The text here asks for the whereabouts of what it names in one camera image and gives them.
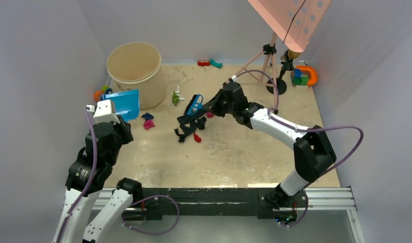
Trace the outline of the blue hand brush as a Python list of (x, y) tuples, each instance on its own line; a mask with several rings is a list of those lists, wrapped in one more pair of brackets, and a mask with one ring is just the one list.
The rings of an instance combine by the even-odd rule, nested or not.
[(203, 110), (203, 95), (195, 94), (187, 105), (184, 115), (195, 115), (198, 111)]

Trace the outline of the blue dustpan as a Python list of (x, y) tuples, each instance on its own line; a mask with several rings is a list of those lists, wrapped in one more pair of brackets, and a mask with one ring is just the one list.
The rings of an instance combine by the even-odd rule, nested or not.
[(129, 122), (138, 118), (140, 113), (139, 91), (129, 90), (104, 94), (103, 100), (111, 100), (115, 104), (115, 114)]

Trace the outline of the red paper scrap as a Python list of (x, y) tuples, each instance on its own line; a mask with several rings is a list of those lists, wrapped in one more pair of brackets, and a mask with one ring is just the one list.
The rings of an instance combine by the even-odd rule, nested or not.
[(193, 136), (194, 136), (194, 140), (197, 143), (200, 143), (202, 141), (201, 137), (197, 133), (194, 133)]

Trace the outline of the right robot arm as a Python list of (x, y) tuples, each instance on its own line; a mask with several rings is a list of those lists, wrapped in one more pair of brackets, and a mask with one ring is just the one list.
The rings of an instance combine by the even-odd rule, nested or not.
[(295, 169), (276, 186), (274, 195), (269, 199), (276, 208), (292, 203), (299, 191), (325, 174), (337, 160), (331, 142), (321, 127), (299, 126), (258, 103), (248, 101), (238, 83), (225, 84), (202, 107), (219, 117), (230, 114), (239, 124), (263, 132), (292, 149)]

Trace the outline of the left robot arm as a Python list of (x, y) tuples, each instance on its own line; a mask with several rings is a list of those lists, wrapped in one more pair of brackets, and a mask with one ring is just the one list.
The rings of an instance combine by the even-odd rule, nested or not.
[(126, 208), (142, 202), (142, 184), (123, 178), (112, 191), (108, 203), (89, 221), (121, 147), (132, 142), (133, 136), (130, 124), (119, 115), (116, 122), (92, 124), (92, 118), (88, 116), (87, 119), (90, 131), (85, 137), (85, 147), (69, 167), (64, 208), (53, 242), (99, 242)]

